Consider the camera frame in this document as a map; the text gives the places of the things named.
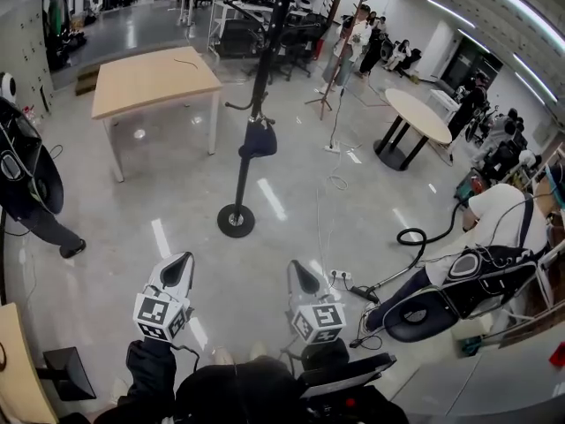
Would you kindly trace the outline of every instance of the wooden tabletop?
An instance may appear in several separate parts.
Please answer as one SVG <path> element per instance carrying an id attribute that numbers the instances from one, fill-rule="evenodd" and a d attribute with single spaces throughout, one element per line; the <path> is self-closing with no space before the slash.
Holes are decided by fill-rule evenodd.
<path id="1" fill-rule="evenodd" d="M 394 88 L 389 88 L 385 92 L 385 96 L 404 121 L 422 135 L 442 145 L 451 142 L 451 132 L 445 123 L 435 111 L 416 97 Z"/>
<path id="2" fill-rule="evenodd" d="M 92 118 L 112 117 L 154 103 L 221 88 L 220 80 L 193 47 L 124 58 L 100 67 Z"/>
<path id="3" fill-rule="evenodd" d="M 0 372 L 0 406 L 4 414 L 24 422 L 57 423 L 37 377 L 19 312 L 13 303 L 0 307 L 0 343 L 6 352 L 6 369 Z"/>

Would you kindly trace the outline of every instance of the white table leg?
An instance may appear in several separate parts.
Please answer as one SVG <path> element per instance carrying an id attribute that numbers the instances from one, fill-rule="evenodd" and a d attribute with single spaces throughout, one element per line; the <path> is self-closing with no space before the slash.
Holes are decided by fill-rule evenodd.
<path id="1" fill-rule="evenodd" d="M 178 17 L 178 24 L 183 25 L 183 19 L 185 18 L 185 0 L 181 0 L 180 3 L 180 16 Z"/>
<path id="2" fill-rule="evenodd" d="M 215 131 L 218 124 L 218 106 L 220 105 L 220 91 L 212 94 L 212 107 L 210 108 L 210 127 L 208 133 L 208 153 L 215 153 Z"/>
<path id="3" fill-rule="evenodd" d="M 114 151 L 114 147 L 112 146 L 112 139 L 110 137 L 111 120 L 104 119 L 100 126 L 103 127 L 104 135 L 106 137 L 106 140 L 108 141 L 109 152 L 107 153 L 107 156 L 109 158 L 112 170 L 114 171 L 114 176 L 116 176 L 116 181 L 124 182 L 124 173 L 122 172 L 120 162 L 117 160 L 116 152 Z"/>
<path id="4" fill-rule="evenodd" d="M 192 0 L 188 0 L 188 23 L 186 24 L 189 28 L 192 25 L 192 7 L 193 7 L 193 1 Z"/>

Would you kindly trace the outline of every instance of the rectangular wooden table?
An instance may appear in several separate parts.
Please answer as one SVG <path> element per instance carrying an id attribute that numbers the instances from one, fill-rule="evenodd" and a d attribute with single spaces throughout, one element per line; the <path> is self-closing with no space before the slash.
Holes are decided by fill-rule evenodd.
<path id="1" fill-rule="evenodd" d="M 208 153 L 215 152 L 215 134 L 222 83 L 192 47 L 160 50 L 103 64 L 98 74 L 92 119 L 101 120 L 109 143 L 109 159 L 118 182 L 124 173 L 110 138 L 113 117 L 193 95 L 212 94 Z"/>
<path id="2" fill-rule="evenodd" d="M 39 381 L 21 317 L 16 305 L 0 307 L 0 344 L 4 348 L 6 369 L 0 372 L 0 406 L 9 420 L 58 422 Z"/>

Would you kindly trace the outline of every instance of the ceiling light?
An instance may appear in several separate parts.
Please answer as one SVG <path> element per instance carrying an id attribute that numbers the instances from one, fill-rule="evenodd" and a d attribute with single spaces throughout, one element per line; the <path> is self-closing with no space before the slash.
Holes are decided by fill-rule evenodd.
<path id="1" fill-rule="evenodd" d="M 538 82 L 538 85 L 544 88 L 544 91 L 549 94 L 549 96 L 554 100 L 554 102 L 557 102 L 557 97 L 555 97 L 555 95 L 549 90 L 549 88 L 546 87 L 546 84 L 543 81 L 541 81 L 541 79 L 534 73 L 534 71 L 530 69 L 528 65 L 524 61 L 522 61 L 522 59 L 517 54 L 514 54 L 514 58 L 519 64 L 522 65 L 522 67 L 526 71 L 530 73 L 530 75 Z"/>
<path id="2" fill-rule="evenodd" d="M 539 97 L 538 93 L 536 93 L 533 90 L 533 88 L 530 86 L 530 84 L 526 80 L 524 80 L 518 72 L 514 72 L 514 74 L 522 81 L 522 83 L 524 83 L 528 87 L 528 89 L 531 91 L 531 93 L 538 98 L 538 100 L 542 103 L 542 105 L 546 105 L 546 103 L 543 101 L 543 99 L 541 97 Z"/>
<path id="3" fill-rule="evenodd" d="M 457 14 L 456 12 L 451 11 L 449 8 L 446 8 L 445 6 L 443 6 L 442 4 L 439 4 L 437 2 L 434 2 L 434 0 L 427 0 L 428 2 L 430 2 L 431 4 L 434 4 L 435 6 L 437 6 L 438 8 L 442 8 L 442 10 L 447 11 L 449 14 L 451 14 L 452 16 L 457 17 L 458 19 L 462 20 L 465 24 L 468 24 L 471 27 L 475 27 L 469 20 L 467 20 L 466 18 L 460 16 L 459 14 Z"/>
<path id="4" fill-rule="evenodd" d="M 549 36 L 557 45 L 559 45 L 563 50 L 565 50 L 565 39 L 559 31 L 543 16 L 539 15 L 539 12 L 526 3 L 524 0 L 508 0 L 513 4 L 519 11 L 523 12 L 528 18 L 539 28 L 543 30 L 547 36 Z"/>
<path id="5" fill-rule="evenodd" d="M 489 49 L 487 49 L 483 44 L 481 44 L 479 41 L 477 41 L 475 38 L 471 37 L 470 35 L 468 35 L 467 33 L 465 33 L 463 30 L 457 28 L 457 30 L 459 31 L 459 33 L 461 33 L 463 36 L 466 36 L 467 38 L 469 38 L 471 41 L 473 41 L 475 44 L 477 44 L 482 50 L 484 50 L 486 53 L 491 53 L 491 51 Z"/>

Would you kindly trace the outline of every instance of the black hose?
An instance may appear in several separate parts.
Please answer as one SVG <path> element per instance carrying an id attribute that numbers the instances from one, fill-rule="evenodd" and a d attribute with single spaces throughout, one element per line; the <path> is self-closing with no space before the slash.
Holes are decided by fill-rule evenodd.
<path id="1" fill-rule="evenodd" d="M 457 205 L 453 209 L 453 213 L 451 214 L 451 224 L 449 225 L 448 230 L 443 232 L 439 236 L 436 236 L 436 237 L 433 237 L 433 238 L 426 238 L 426 234 L 422 230 L 420 230 L 419 228 L 408 228 L 408 229 L 400 231 L 396 235 L 396 242 L 398 242 L 400 245 L 406 245 L 406 246 L 420 246 L 421 245 L 422 248 L 420 249 L 420 252 L 418 253 L 418 256 L 417 256 L 418 258 L 421 257 L 421 254 L 424 253 L 424 248 L 426 247 L 426 244 L 432 244 L 433 242 L 437 242 L 438 240 L 443 239 L 453 230 L 453 227 L 456 224 L 457 210 L 459 209 L 459 206 L 461 206 L 464 202 L 465 201 L 460 201 L 460 202 L 457 203 Z M 410 234 L 411 232 L 416 232 L 417 234 L 422 236 L 422 240 L 412 240 L 412 241 L 403 240 L 403 235 L 404 234 Z"/>

